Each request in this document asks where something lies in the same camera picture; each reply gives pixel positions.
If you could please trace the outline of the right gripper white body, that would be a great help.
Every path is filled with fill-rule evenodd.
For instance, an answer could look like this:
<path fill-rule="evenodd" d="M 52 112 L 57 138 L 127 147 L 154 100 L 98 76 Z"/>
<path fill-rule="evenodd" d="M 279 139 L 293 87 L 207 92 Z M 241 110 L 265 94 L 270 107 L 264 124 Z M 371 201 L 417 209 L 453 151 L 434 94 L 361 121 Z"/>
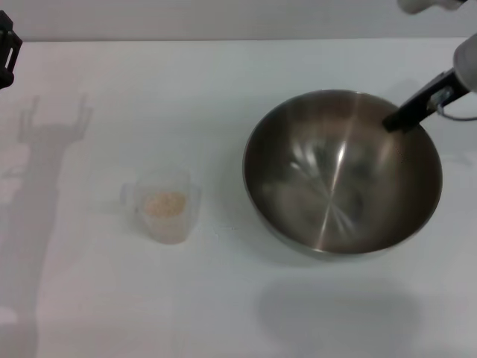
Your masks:
<path fill-rule="evenodd" d="M 470 92 L 477 92 L 477 34 L 460 44 L 453 55 L 455 75 Z"/>

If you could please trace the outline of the stainless steel mixing bowl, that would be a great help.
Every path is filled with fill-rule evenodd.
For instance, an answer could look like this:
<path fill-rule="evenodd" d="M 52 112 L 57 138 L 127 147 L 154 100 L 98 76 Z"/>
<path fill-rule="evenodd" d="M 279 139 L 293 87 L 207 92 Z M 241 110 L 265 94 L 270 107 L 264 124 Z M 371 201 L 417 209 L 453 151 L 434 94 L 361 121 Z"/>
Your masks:
<path fill-rule="evenodd" d="M 378 254 L 416 235 L 443 187 L 439 154 L 421 127 L 388 132 L 396 106 L 344 89 L 279 104 L 252 130 L 242 177 L 276 237 L 320 256 Z"/>

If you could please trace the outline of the rice grains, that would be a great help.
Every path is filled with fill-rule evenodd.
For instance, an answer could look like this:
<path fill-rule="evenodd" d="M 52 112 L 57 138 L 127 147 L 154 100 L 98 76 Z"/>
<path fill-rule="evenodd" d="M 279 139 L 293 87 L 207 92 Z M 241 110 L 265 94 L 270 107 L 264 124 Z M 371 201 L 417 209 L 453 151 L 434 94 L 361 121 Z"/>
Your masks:
<path fill-rule="evenodd" d="M 186 207 L 186 196 L 181 192 L 158 192 L 145 199 L 144 211 L 149 216 L 171 218 L 180 215 Z"/>

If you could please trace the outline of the clear plastic measuring cup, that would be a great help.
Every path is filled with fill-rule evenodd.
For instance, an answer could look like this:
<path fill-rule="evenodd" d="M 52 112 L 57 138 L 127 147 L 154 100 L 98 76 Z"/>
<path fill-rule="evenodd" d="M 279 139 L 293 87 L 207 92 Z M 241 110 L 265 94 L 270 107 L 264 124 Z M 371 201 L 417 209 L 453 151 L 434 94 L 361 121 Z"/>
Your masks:
<path fill-rule="evenodd" d="M 158 192 L 183 193 L 186 196 L 185 210 L 171 218 L 149 216 L 144 211 L 145 199 Z M 164 166 L 140 175 L 133 183 L 125 183 L 119 200 L 150 238 L 165 245 L 176 245 L 185 242 L 194 230 L 200 211 L 201 190 L 192 183 L 187 171 Z"/>

